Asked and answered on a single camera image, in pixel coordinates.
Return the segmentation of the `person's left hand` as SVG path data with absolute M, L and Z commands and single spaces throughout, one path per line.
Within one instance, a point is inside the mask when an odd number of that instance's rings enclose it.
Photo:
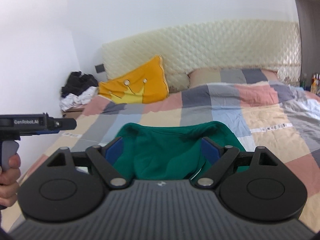
M 16 153 L 9 159 L 9 169 L 1 172 L 1 206 L 11 207 L 17 200 L 19 184 L 17 180 L 21 176 L 21 159 Z

